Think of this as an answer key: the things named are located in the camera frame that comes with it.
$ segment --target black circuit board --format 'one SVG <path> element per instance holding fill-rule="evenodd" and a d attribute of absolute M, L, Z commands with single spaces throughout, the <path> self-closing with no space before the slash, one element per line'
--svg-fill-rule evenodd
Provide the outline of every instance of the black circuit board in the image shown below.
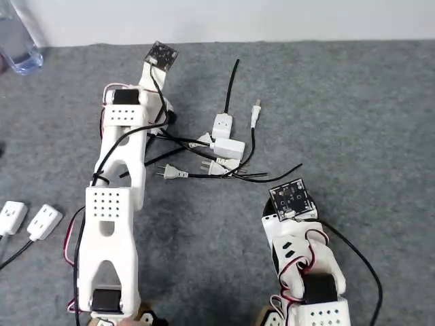
<path fill-rule="evenodd" d="M 175 51 L 169 46 L 157 41 L 154 43 L 144 60 L 149 64 L 168 72 L 177 57 L 178 51 Z"/>
<path fill-rule="evenodd" d="M 280 221 L 314 210 L 302 179 L 272 188 L 269 194 Z"/>

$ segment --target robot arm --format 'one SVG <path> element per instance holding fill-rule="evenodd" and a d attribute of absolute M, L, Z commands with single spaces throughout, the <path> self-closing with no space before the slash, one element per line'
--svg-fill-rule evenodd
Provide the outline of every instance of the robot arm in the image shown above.
<path fill-rule="evenodd" d="M 155 83 L 163 88 L 166 73 L 177 52 L 154 44 L 143 65 L 138 86 L 105 92 L 104 133 L 100 158 L 95 165 L 97 180 L 86 188 L 86 224 L 80 245 L 77 280 L 80 310 L 114 325 L 135 316 L 141 300 L 138 290 L 138 257 L 133 238 L 133 215 L 143 206 L 146 169 L 144 153 L 147 133 L 157 133 L 151 123 L 160 123 L 163 103 Z M 170 103 L 163 99 L 167 110 Z M 128 142 L 120 137 L 128 133 Z M 110 187 L 117 167 L 125 164 L 131 177 L 130 187 Z M 116 281 L 101 282 L 97 274 L 109 262 Z"/>
<path fill-rule="evenodd" d="M 321 223 L 304 221 L 318 214 L 302 179 L 270 193 L 262 223 L 281 288 L 271 297 L 276 312 L 264 325 L 350 325 L 347 300 L 341 297 L 346 280 L 328 236 Z"/>

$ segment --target plastic water bottle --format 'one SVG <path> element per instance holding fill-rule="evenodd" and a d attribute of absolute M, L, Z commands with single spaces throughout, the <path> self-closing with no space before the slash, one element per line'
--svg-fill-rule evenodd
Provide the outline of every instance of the plastic water bottle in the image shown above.
<path fill-rule="evenodd" d="M 28 75 L 44 61 L 10 0 L 0 0 L 0 54 L 21 75 Z"/>

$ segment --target cable connector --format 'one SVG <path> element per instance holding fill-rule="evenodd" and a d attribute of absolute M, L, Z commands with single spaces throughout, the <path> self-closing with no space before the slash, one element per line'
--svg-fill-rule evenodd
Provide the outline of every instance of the cable connector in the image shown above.
<path fill-rule="evenodd" d="M 210 134 L 208 132 L 206 132 L 204 135 L 199 137 L 197 139 L 197 141 L 202 141 L 202 142 L 207 143 L 207 144 L 211 144 L 212 143 Z M 195 148 L 195 147 L 198 147 L 198 146 L 205 146 L 205 145 L 201 145 L 201 144 L 198 144 L 198 143 L 189 143 L 189 147 L 190 148 Z"/>
<path fill-rule="evenodd" d="M 210 144 L 210 148 L 218 156 L 241 160 L 245 151 L 245 143 L 234 139 L 217 138 L 214 143 Z"/>
<path fill-rule="evenodd" d="M 237 160 L 235 158 L 216 158 L 216 162 L 222 165 L 224 168 L 227 168 L 228 170 L 238 168 L 240 165 L 240 160 Z"/>
<path fill-rule="evenodd" d="M 14 235 L 26 213 L 27 207 L 23 202 L 6 202 L 0 212 L 0 236 Z"/>
<path fill-rule="evenodd" d="M 62 213 L 44 204 L 27 227 L 32 241 L 44 240 L 62 219 Z"/>
<path fill-rule="evenodd" d="M 240 160 L 229 159 L 225 160 L 223 158 L 218 158 L 215 161 L 202 161 L 201 162 L 201 170 L 207 171 L 209 175 L 224 175 L 230 170 L 233 170 L 239 167 Z M 238 173 L 245 173 L 246 171 L 240 169 L 237 171 Z"/>
<path fill-rule="evenodd" d="M 165 166 L 159 166 L 159 168 L 164 169 L 164 173 L 157 173 L 158 175 L 162 175 L 163 179 L 176 179 L 176 178 L 189 177 L 189 172 L 181 171 L 170 164 L 166 164 Z"/>
<path fill-rule="evenodd" d="M 256 104 L 252 107 L 252 115 L 251 115 L 251 128 L 255 128 L 258 120 L 258 116 L 261 111 L 261 101 L 257 100 Z"/>
<path fill-rule="evenodd" d="M 232 116 L 227 113 L 219 113 L 216 115 L 213 123 L 211 136 L 216 138 L 229 139 L 231 135 Z"/>

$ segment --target white wall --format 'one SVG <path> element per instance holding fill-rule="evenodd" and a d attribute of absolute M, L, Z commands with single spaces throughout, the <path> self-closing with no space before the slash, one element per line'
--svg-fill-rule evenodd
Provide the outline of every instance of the white wall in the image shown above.
<path fill-rule="evenodd" d="M 28 8 L 32 33 L 44 34 L 38 43 L 51 46 L 435 38 L 435 0 L 14 2 Z"/>

